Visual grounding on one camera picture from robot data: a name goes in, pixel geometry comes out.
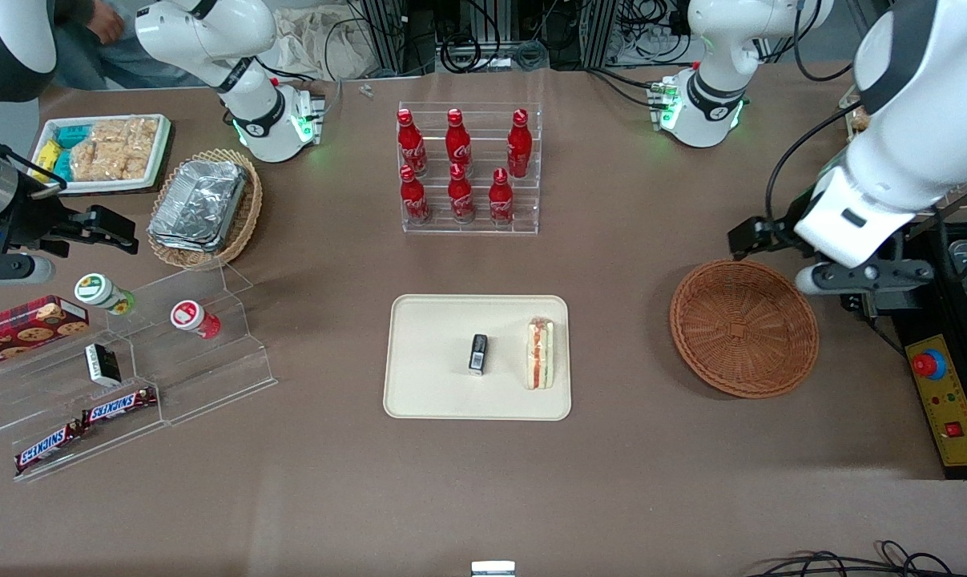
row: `red bottle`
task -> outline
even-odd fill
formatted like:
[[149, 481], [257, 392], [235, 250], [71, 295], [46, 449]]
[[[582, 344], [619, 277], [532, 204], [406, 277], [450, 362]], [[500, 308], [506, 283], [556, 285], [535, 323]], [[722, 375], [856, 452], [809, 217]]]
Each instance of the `red bottle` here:
[[451, 164], [461, 164], [466, 176], [473, 175], [473, 148], [469, 132], [461, 124], [461, 110], [453, 108], [447, 111], [447, 160]]
[[530, 134], [530, 113], [520, 108], [512, 114], [512, 131], [508, 134], [508, 171], [513, 178], [525, 178], [530, 170], [530, 153], [534, 149], [534, 137]]
[[416, 171], [417, 176], [424, 175], [425, 141], [413, 122], [413, 113], [407, 108], [398, 111], [398, 146], [405, 163]]
[[454, 222], [460, 225], [476, 220], [476, 208], [473, 207], [473, 187], [465, 179], [465, 167], [461, 164], [451, 164], [451, 182], [447, 185], [447, 195], [451, 197], [451, 211], [454, 212]]
[[508, 172], [494, 169], [494, 183], [490, 185], [490, 219], [498, 225], [512, 224], [512, 186], [508, 184]]
[[429, 205], [425, 201], [422, 183], [418, 182], [416, 171], [407, 164], [401, 168], [401, 200], [404, 201], [405, 213], [409, 215], [411, 224], [429, 222]]

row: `person's hand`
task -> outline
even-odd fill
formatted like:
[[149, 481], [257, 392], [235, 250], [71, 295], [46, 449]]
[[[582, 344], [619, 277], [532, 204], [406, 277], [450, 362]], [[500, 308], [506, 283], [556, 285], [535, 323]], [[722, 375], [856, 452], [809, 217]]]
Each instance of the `person's hand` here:
[[102, 44], [112, 44], [120, 40], [123, 35], [123, 18], [116, 14], [116, 10], [103, 0], [92, 0], [95, 9], [91, 12], [91, 21], [88, 22], [88, 30], [99, 37]]

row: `person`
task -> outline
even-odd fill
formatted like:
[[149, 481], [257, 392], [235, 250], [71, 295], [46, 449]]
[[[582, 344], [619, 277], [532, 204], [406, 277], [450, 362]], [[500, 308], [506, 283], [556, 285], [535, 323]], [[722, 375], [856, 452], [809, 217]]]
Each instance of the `person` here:
[[151, 0], [55, 0], [54, 81], [81, 91], [204, 87], [198, 78], [152, 58], [135, 32], [135, 12]]

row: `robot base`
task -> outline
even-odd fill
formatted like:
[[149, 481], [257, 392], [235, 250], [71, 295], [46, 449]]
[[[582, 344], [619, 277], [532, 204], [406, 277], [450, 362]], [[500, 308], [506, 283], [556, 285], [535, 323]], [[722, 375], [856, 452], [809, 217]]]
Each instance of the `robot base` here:
[[647, 102], [651, 103], [651, 121], [656, 131], [670, 132], [679, 142], [692, 147], [711, 147], [725, 139], [725, 135], [739, 124], [740, 102], [731, 112], [718, 120], [707, 120], [691, 99], [686, 89], [695, 70], [688, 68], [675, 76], [666, 76], [647, 89]]
[[284, 114], [265, 136], [245, 135], [234, 123], [241, 143], [264, 162], [283, 162], [303, 147], [319, 142], [322, 134], [322, 99], [313, 101], [307, 91], [296, 91], [288, 84], [277, 87], [284, 96]]

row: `table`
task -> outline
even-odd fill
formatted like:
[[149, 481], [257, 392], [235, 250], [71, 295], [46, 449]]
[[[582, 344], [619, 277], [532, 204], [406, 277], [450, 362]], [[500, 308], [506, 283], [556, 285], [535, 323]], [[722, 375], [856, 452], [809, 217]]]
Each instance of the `table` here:
[[[802, 549], [875, 559], [880, 538], [967, 572], [967, 482], [937, 481], [907, 366], [834, 299], [812, 301], [812, 376], [766, 401], [703, 384], [667, 328], [679, 280], [728, 255], [726, 231], [761, 211], [770, 169], [834, 110], [843, 81], [762, 67], [739, 127], [710, 150], [655, 134], [641, 108], [583, 73], [370, 83], [373, 99], [345, 87], [322, 146], [259, 165], [266, 204], [235, 264], [256, 284], [249, 321], [280, 383], [40, 482], [15, 485], [0, 467], [0, 576], [464, 575], [473, 559], [515, 559], [524, 576], [739, 576]], [[541, 234], [402, 234], [402, 99], [542, 101]], [[178, 129], [173, 164], [238, 147], [208, 89], [58, 92], [42, 116], [152, 112]], [[837, 125], [795, 154], [780, 207], [843, 136]], [[143, 236], [152, 200], [101, 202]], [[793, 253], [757, 258], [790, 275], [802, 266]], [[74, 245], [52, 284], [0, 288], [0, 308], [69, 295], [92, 269], [127, 288], [173, 272], [145, 245], [134, 258]], [[385, 416], [389, 311], [402, 293], [567, 300], [570, 416]], [[0, 462], [8, 450], [0, 442]]]

